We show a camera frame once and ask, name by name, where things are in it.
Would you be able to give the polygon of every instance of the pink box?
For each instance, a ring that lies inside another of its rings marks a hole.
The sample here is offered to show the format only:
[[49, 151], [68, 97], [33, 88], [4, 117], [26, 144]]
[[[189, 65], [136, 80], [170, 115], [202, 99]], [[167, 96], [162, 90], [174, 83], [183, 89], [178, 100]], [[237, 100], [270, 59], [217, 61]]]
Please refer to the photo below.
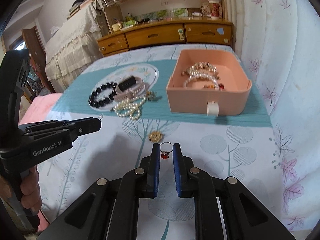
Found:
[[[186, 88], [183, 83], [188, 76], [181, 73], [196, 62], [209, 62], [218, 72], [225, 87], [224, 91], [203, 88], [212, 85], [210, 81], [190, 82]], [[219, 105], [219, 115], [240, 114], [247, 102], [251, 80], [231, 52], [224, 50], [183, 49], [167, 85], [167, 95], [171, 112], [207, 114], [209, 105]]]

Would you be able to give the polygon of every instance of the pink watch strap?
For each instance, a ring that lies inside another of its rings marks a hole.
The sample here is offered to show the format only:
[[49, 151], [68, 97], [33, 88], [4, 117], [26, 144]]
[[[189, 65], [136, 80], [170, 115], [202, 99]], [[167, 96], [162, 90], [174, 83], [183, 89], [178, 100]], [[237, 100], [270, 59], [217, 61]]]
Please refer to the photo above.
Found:
[[133, 87], [131, 87], [123, 92], [120, 90], [119, 86], [117, 85], [117, 87], [116, 87], [117, 95], [113, 97], [113, 99], [116, 102], [121, 102], [122, 100], [125, 100], [127, 98], [134, 98], [135, 96], [137, 96], [137, 94], [139, 92], [141, 92], [145, 88], [145, 84], [144, 84], [142, 78], [140, 78], [140, 77], [134, 77], [134, 78], [137, 83]]

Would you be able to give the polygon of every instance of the red gemstone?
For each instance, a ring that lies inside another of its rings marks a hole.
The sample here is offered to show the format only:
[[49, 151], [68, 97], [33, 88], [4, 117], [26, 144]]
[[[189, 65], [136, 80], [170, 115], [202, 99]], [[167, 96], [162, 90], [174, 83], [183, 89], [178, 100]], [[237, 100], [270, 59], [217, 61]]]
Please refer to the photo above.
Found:
[[169, 158], [169, 154], [167, 154], [167, 153], [162, 153], [162, 154], [161, 154], [161, 158], [164, 159], [164, 160], [166, 160], [166, 159]]

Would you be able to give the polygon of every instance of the blue sticky note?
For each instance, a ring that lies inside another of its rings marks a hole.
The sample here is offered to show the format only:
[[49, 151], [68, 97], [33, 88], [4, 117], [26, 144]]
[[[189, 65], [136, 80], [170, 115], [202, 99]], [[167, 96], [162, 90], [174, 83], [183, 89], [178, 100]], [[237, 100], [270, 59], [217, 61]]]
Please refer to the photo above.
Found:
[[223, 35], [223, 34], [224, 34], [223, 28], [218, 28], [218, 29], [217, 29], [217, 32], [218, 32], [220, 35]]

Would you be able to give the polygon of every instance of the ceiling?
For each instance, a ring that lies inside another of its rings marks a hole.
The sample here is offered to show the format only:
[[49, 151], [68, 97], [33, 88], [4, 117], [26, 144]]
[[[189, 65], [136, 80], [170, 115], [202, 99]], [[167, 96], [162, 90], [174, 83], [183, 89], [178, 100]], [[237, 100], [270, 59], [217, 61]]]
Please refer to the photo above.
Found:
[[26, 25], [33, 22], [38, 17], [43, 4], [44, 0], [23, 0], [10, 19], [4, 31], [4, 37], [19, 32]]

